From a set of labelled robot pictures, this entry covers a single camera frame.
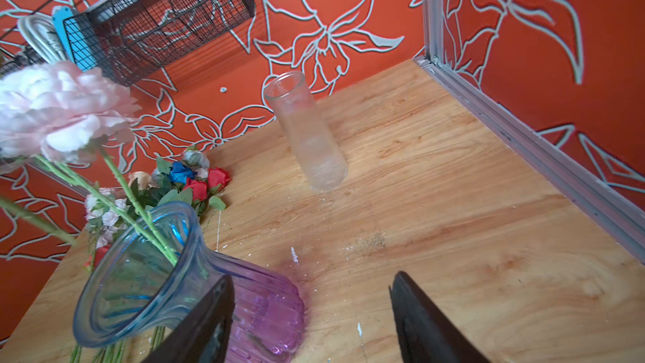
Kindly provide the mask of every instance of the blue rose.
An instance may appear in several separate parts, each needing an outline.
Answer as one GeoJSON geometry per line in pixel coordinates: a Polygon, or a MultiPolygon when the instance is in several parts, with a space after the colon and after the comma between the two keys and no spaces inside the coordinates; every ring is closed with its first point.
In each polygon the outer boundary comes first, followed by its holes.
{"type": "Polygon", "coordinates": [[[193,173],[193,171],[190,168],[183,165],[182,163],[174,162],[172,164],[172,169],[170,170],[170,180],[173,182],[186,184],[187,178],[190,178],[190,179],[195,178],[195,173],[193,173]]]}

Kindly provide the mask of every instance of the red rose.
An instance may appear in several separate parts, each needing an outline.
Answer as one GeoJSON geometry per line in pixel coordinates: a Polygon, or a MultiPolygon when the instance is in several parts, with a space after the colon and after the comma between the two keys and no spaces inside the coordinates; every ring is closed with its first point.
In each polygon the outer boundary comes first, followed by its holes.
{"type": "MultiPolygon", "coordinates": [[[[94,257],[94,268],[96,268],[96,265],[98,265],[99,262],[101,262],[101,260],[103,259],[103,257],[108,252],[111,246],[112,246],[111,244],[108,244],[106,246],[102,246],[101,248],[96,249],[96,256],[94,257]]],[[[85,268],[89,268],[91,263],[92,263],[92,255],[90,255],[87,258],[87,261],[83,264],[83,266],[85,266],[85,268]]]]}
{"type": "Polygon", "coordinates": [[[227,183],[231,181],[231,177],[228,174],[228,171],[218,167],[211,168],[208,170],[208,186],[214,188],[218,185],[220,190],[223,190],[227,183]]]}
{"type": "Polygon", "coordinates": [[[204,181],[191,180],[190,178],[187,178],[186,186],[182,191],[189,188],[193,190],[193,200],[204,200],[208,196],[208,187],[204,181]]]}

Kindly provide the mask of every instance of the blue and purple glass vase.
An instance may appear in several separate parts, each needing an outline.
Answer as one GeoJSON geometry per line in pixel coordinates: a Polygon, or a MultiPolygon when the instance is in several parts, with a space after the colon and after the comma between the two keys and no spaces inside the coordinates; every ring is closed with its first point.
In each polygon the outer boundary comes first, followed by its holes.
{"type": "Polygon", "coordinates": [[[74,315],[77,342],[101,348],[150,327],[174,329],[218,279],[231,275],[235,310],[226,361],[289,362],[304,331],[298,289],[278,273],[209,250],[188,204],[170,202],[151,213],[177,250],[177,265],[127,230],[85,285],[74,315]]]}

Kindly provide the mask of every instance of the wood grain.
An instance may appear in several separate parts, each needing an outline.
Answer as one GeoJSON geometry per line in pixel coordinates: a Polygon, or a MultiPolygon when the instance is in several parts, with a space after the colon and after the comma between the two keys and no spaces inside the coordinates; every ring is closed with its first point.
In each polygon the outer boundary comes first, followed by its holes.
{"type": "MultiPolygon", "coordinates": [[[[298,285],[295,363],[400,362],[399,270],[494,362],[643,360],[645,268],[413,62],[319,104],[343,184],[310,190],[271,123],[210,154],[234,180],[219,228],[218,214],[203,220],[208,246],[298,285]]],[[[69,361],[85,253],[65,257],[1,361],[69,361]]],[[[145,349],[141,336],[130,360],[145,349]]]]}

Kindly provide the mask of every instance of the paint chip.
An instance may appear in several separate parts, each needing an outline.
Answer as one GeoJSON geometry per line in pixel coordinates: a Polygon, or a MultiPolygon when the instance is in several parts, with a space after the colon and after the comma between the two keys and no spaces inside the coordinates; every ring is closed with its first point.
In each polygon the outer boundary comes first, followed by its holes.
{"type": "Polygon", "coordinates": [[[294,262],[297,264],[298,263],[298,256],[295,254],[295,250],[293,247],[291,247],[291,256],[294,259],[294,262]]]}

